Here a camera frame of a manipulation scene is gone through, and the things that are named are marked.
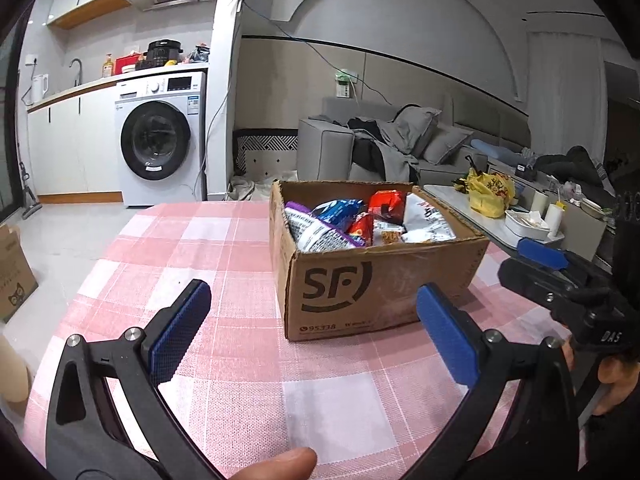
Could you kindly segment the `left hand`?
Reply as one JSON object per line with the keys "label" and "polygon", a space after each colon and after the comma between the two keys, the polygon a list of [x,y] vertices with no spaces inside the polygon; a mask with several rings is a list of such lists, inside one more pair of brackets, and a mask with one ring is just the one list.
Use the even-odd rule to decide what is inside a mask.
{"label": "left hand", "polygon": [[293,448],[269,460],[241,469],[231,480],[307,480],[317,465],[312,448]]}

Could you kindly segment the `right hand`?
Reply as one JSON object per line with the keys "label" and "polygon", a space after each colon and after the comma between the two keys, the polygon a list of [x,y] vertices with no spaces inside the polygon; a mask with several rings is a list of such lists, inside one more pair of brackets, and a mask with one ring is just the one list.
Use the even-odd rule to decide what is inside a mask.
{"label": "right hand", "polygon": [[564,341],[562,350],[574,387],[576,414],[582,425],[591,416],[614,410],[638,385],[637,360],[577,350],[572,338]]}

